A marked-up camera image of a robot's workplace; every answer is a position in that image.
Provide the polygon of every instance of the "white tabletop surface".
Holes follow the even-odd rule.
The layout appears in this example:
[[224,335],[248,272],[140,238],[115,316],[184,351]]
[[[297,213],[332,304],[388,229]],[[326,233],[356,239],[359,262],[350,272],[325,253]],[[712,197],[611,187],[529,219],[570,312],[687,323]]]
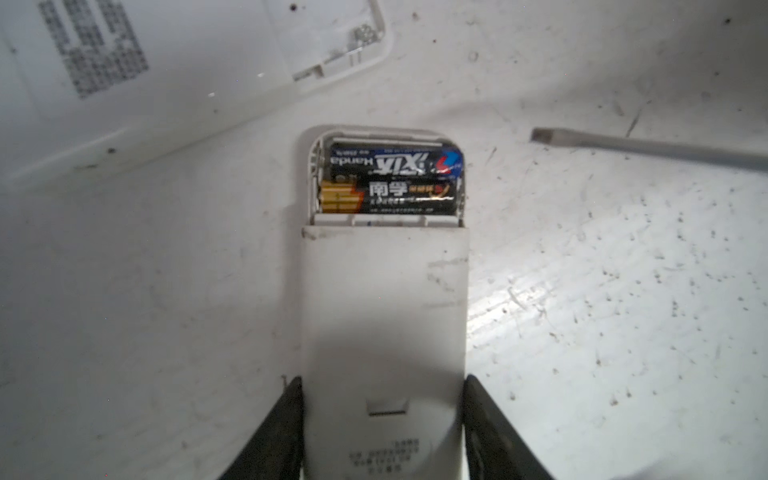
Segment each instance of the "white tabletop surface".
[[467,370],[556,478],[768,477],[766,175],[528,143],[638,117],[632,137],[768,151],[765,2],[385,7],[396,46],[370,71],[0,199],[0,478],[223,471],[298,371],[301,139],[322,124],[464,150]]

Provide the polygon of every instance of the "black and gold battery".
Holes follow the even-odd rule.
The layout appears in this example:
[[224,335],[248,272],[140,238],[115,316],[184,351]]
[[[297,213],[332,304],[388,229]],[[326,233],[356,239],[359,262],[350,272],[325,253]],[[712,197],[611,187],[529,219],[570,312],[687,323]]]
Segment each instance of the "black and gold battery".
[[453,215],[456,182],[400,177],[372,177],[357,182],[320,184],[325,214]]

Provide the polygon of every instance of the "battery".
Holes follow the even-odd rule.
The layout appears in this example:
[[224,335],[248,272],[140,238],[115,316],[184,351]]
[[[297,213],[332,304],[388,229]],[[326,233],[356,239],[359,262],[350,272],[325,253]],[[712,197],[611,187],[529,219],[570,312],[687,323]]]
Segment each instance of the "battery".
[[350,144],[334,142],[329,148],[327,180],[390,175],[456,180],[464,170],[462,152],[448,145]]
[[369,177],[350,182],[324,180],[320,209],[325,214],[453,215],[458,181],[413,177]]

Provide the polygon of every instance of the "scratched surface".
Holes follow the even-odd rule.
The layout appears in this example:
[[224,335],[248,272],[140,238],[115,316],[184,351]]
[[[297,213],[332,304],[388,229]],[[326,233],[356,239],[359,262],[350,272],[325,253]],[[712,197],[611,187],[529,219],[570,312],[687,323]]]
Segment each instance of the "scratched surface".
[[328,123],[466,152],[468,370],[557,478],[768,477],[766,175],[527,142],[768,151],[765,3],[386,6],[375,70],[75,194],[0,199],[0,477],[223,471],[298,372],[300,139]]

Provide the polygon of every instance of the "rectangular slot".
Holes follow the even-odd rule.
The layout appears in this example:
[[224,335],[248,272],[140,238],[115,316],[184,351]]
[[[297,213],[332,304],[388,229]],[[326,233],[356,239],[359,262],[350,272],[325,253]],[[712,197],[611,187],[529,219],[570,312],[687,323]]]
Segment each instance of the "rectangular slot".
[[369,417],[405,415],[408,413],[408,399],[366,400]]

